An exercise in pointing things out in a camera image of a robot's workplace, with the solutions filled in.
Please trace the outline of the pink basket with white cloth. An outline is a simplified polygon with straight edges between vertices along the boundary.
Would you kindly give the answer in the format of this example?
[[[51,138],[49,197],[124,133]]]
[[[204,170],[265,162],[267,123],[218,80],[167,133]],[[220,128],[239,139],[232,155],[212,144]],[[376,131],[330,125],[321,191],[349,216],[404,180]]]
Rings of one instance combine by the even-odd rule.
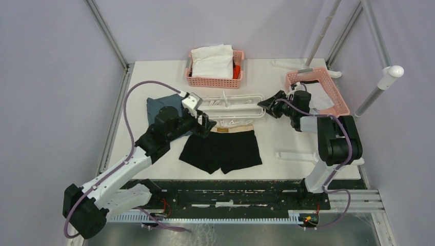
[[[207,88],[222,88],[222,89],[239,89],[242,81],[244,80],[244,61],[245,53],[242,50],[233,51],[233,62],[236,66],[240,66],[240,72],[237,79],[223,79],[223,78],[204,78],[192,77],[192,56],[191,52],[188,54],[188,59],[185,67],[185,78],[191,87],[207,87]]]

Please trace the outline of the black underwear beige waistband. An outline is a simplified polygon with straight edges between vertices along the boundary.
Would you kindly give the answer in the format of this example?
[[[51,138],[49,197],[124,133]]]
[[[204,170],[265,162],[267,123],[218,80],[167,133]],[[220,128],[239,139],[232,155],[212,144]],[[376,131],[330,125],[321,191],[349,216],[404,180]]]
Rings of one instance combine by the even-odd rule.
[[[263,164],[253,125],[213,128],[205,138],[192,134],[179,160],[208,174],[217,170],[228,174]]]

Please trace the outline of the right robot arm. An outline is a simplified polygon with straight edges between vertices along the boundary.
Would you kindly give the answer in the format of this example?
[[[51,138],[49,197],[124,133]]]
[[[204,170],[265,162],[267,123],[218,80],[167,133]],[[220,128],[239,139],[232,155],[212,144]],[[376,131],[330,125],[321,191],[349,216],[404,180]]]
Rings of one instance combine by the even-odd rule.
[[[309,103],[311,94],[296,90],[292,96],[280,90],[257,105],[273,118],[287,116],[298,132],[317,135],[318,161],[304,179],[305,190],[297,193],[296,202],[302,209],[310,209],[317,202],[316,194],[326,193],[339,170],[362,158],[363,147],[354,118],[350,115],[313,114]]]

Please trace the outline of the pink basket with underwear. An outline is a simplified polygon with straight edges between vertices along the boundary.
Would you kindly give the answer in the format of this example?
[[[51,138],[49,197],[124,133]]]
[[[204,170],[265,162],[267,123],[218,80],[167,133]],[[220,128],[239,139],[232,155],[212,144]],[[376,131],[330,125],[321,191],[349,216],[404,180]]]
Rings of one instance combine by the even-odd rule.
[[[290,92],[290,85],[301,82],[304,85],[310,83],[320,83],[326,93],[334,102],[334,107],[326,110],[317,110],[321,114],[333,114],[335,116],[349,115],[350,110],[347,107],[338,88],[330,77],[328,70],[323,67],[310,68],[305,70],[297,70],[286,74],[285,90]]]

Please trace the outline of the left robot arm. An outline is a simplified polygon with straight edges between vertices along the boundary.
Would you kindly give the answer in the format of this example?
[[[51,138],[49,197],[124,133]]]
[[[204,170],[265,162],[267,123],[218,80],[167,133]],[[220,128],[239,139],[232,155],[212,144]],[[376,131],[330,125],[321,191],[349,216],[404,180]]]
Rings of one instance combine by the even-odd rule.
[[[89,239],[98,234],[107,220],[130,209],[146,205],[154,209],[161,203],[161,194],[143,184],[120,191],[137,173],[156,163],[170,150],[170,143],[186,132],[205,138],[216,121],[201,110],[163,107],[147,131],[132,141],[130,152],[115,166],[96,178],[64,191],[64,235],[68,239],[81,236]]]

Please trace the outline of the white clip hanger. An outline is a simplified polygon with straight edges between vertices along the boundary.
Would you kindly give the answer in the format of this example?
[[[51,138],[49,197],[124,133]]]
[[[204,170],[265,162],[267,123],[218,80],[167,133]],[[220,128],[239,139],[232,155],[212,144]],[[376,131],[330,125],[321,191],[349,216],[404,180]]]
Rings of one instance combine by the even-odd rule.
[[[265,97],[261,94],[227,95],[204,97],[199,110],[217,122],[218,127],[249,125],[265,116],[265,109],[258,106]]]

